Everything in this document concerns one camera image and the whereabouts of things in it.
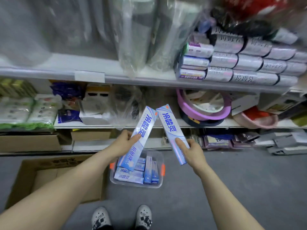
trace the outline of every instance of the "forearm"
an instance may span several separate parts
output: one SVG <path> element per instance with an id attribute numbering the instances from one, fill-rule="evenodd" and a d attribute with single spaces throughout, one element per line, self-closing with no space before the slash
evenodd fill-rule
<path id="1" fill-rule="evenodd" d="M 263 230 L 208 164 L 202 166 L 197 173 L 219 230 Z"/>
<path id="2" fill-rule="evenodd" d="M 8 209 L 0 216 L 0 228 L 11 230 L 61 228 L 111 162 L 110 150 L 107 148 L 94 154 Z"/>

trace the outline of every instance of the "person's right arm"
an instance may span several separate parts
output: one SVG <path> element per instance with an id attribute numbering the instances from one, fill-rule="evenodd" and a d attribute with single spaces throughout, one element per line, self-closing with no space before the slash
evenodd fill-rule
<path id="1" fill-rule="evenodd" d="M 194 140 L 188 140 L 190 149 L 179 138 L 176 143 L 187 163 L 200 177 L 218 230 L 263 230 L 264 228 L 234 197 L 207 164 L 204 152 Z"/>

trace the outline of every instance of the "black pants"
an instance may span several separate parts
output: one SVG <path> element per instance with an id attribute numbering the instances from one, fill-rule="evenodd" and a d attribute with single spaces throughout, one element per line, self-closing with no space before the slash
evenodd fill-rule
<path id="1" fill-rule="evenodd" d="M 104 225 L 101 228 L 98 228 L 97 230 L 114 230 L 114 228 L 111 225 Z M 138 226 L 135 228 L 135 230 L 147 230 L 147 229 L 144 226 Z"/>

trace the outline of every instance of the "hand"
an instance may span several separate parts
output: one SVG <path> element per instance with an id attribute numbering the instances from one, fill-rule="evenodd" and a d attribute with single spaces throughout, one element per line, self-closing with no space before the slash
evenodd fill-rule
<path id="1" fill-rule="evenodd" d="M 132 132 L 123 130 L 117 139 L 109 146 L 114 158 L 125 155 L 132 146 L 141 138 L 140 134 L 131 137 Z"/>
<path id="2" fill-rule="evenodd" d="M 190 145 L 188 149 L 181 139 L 175 139 L 176 144 L 183 152 L 185 160 L 193 168 L 194 172 L 198 175 L 199 171 L 207 165 L 204 152 L 200 145 L 196 143 L 193 139 L 187 139 Z"/>

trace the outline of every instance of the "person's right hand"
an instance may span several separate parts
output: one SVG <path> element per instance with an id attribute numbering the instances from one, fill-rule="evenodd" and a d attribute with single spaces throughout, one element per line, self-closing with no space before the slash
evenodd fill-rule
<path id="1" fill-rule="evenodd" d="M 183 152 L 185 156 L 185 160 L 187 163 L 193 168 L 194 172 L 198 174 L 198 172 L 207 165 L 206 158 L 201 146 L 196 143 L 193 139 L 187 139 L 187 142 L 190 145 L 188 149 L 183 141 L 179 138 L 175 139 L 176 144 Z"/>

